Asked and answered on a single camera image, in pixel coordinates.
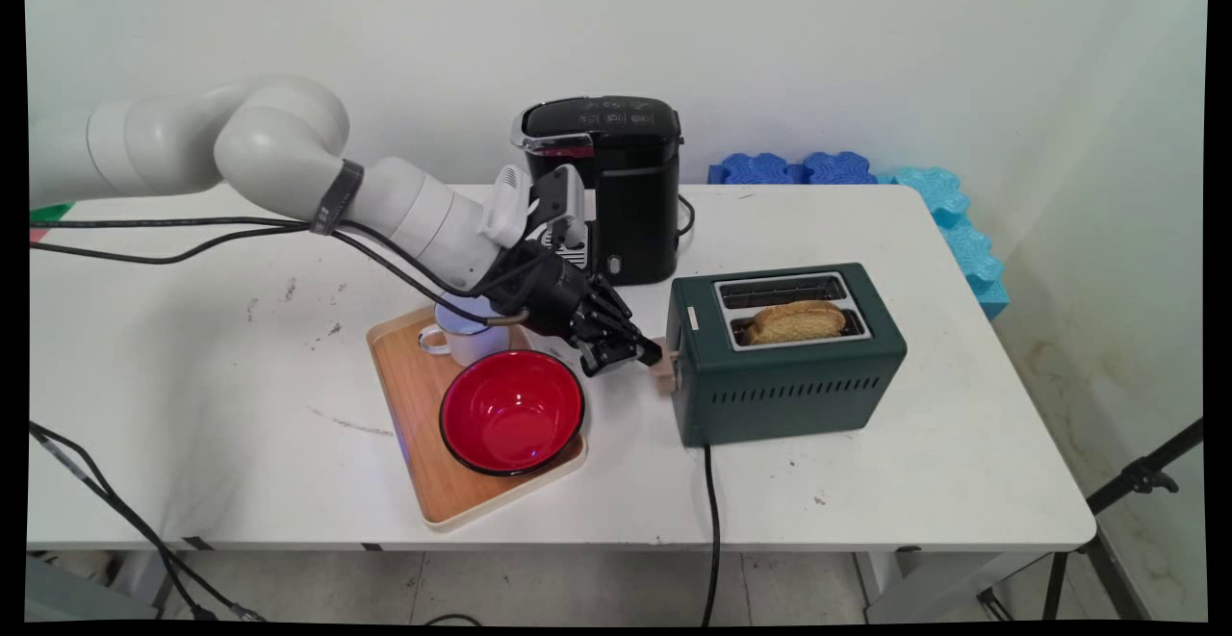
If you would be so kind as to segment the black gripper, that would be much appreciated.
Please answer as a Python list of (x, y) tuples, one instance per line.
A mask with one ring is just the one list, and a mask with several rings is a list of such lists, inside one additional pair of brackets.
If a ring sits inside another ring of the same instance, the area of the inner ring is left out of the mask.
[(574, 341), (586, 377), (630, 361), (655, 366), (664, 359), (663, 348), (634, 325), (630, 306), (606, 277), (586, 277), (540, 242), (525, 239), (499, 254), (480, 279), (479, 295), (499, 316), (527, 311), (524, 325), (532, 332)]

